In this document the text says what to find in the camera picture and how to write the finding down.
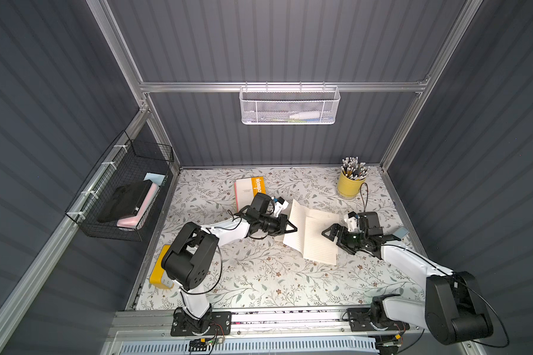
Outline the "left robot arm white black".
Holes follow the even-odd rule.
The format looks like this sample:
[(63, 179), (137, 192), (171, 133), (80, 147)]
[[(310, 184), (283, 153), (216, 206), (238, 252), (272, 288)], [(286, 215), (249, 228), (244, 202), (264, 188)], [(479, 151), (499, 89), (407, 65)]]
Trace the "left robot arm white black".
[(186, 223), (161, 259), (165, 275), (179, 287), (182, 306), (174, 310), (170, 335), (228, 335), (232, 313), (215, 311), (207, 295), (215, 288), (204, 290), (203, 284), (213, 258), (222, 256), (221, 248), (228, 243), (292, 234), (298, 228), (283, 213), (289, 202), (258, 193), (251, 204), (244, 206), (227, 220), (207, 226)]

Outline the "cream lined notebook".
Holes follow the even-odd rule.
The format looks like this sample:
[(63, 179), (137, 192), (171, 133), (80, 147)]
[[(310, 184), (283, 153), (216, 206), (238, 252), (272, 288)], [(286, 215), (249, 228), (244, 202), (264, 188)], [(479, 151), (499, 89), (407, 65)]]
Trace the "cream lined notebook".
[(337, 265), (338, 247), (322, 235), (334, 223), (340, 224), (339, 214), (309, 209), (294, 200), (289, 222), (297, 227), (297, 232), (275, 237), (276, 241), (299, 251), (302, 257), (316, 263)]

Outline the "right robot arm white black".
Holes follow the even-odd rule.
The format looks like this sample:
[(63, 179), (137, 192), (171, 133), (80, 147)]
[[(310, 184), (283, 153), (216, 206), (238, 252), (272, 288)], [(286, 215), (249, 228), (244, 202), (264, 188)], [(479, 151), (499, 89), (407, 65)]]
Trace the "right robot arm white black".
[(455, 272), (409, 249), (402, 242), (407, 229), (385, 233), (374, 212), (351, 212), (344, 220), (344, 224), (327, 227), (321, 235), (347, 254), (364, 252), (394, 266), (424, 292), (422, 301), (408, 300), (398, 293), (374, 297), (365, 318), (375, 329), (386, 330), (397, 322), (417, 325), (444, 345), (493, 335), (488, 304), (476, 289), (473, 275)]

